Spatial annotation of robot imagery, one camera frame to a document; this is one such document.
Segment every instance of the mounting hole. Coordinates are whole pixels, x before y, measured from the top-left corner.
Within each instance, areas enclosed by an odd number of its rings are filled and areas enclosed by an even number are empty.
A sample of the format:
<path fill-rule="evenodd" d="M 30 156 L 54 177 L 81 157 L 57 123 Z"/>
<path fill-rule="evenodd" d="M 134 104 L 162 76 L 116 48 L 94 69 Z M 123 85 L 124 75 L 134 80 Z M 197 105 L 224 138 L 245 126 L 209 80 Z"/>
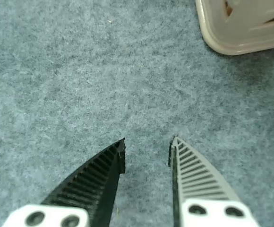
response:
<path fill-rule="evenodd" d="M 30 214 L 26 219 L 26 224 L 28 226 L 37 226 L 42 223 L 44 219 L 44 213 L 38 211 Z"/>
<path fill-rule="evenodd" d="M 204 215 L 206 214 L 206 209 L 199 206 L 199 205 L 192 205 L 189 207 L 188 211 L 192 214 L 199 214 L 199 215 Z"/>
<path fill-rule="evenodd" d="M 71 215 L 66 217 L 62 223 L 61 223 L 61 227 L 76 227 L 79 224 L 79 217 L 75 216 L 75 215 Z"/>
<path fill-rule="evenodd" d="M 229 216 L 235 216 L 235 217 L 243 217 L 244 216 L 243 212 L 235 207 L 226 208 L 225 213 Z"/>

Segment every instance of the ribbed gripper pad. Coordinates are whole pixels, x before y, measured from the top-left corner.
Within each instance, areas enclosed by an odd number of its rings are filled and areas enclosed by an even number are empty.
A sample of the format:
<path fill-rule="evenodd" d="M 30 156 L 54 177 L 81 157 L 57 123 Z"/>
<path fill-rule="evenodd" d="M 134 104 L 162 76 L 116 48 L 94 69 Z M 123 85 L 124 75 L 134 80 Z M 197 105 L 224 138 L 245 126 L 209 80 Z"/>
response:
<path fill-rule="evenodd" d="M 86 209 L 91 227 L 107 227 L 118 186 L 125 173 L 124 139 L 110 145 L 68 176 L 42 202 Z"/>

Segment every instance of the beige plastic container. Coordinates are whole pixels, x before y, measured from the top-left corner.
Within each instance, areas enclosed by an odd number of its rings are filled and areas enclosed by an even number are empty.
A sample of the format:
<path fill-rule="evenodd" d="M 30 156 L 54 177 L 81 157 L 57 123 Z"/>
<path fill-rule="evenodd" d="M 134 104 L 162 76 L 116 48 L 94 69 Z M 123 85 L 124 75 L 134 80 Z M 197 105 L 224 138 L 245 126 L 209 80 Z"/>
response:
<path fill-rule="evenodd" d="M 274 48 L 274 0 L 196 0 L 196 6 L 203 38 L 215 51 Z"/>

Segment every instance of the gray ribbed pad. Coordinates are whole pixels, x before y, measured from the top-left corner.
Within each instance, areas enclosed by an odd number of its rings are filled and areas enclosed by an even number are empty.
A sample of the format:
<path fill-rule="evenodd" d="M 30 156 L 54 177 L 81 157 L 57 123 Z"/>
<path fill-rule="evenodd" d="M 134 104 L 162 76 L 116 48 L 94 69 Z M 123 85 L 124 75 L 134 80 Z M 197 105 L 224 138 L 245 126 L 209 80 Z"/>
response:
<path fill-rule="evenodd" d="M 174 158 L 177 163 L 179 204 L 188 198 L 239 201 L 222 175 L 198 151 L 178 137 L 171 144 L 170 158 L 171 165 L 175 163 Z"/>

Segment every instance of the gray carpet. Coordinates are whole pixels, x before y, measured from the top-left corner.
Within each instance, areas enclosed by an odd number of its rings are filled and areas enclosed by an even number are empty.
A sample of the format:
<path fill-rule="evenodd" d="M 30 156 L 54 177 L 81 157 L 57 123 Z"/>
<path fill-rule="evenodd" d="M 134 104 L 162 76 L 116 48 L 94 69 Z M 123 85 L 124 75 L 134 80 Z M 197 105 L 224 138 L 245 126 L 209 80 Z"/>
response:
<path fill-rule="evenodd" d="M 111 227 L 171 227 L 174 134 L 274 227 L 274 50 L 213 52 L 194 0 L 0 0 L 0 226 L 126 137 Z"/>

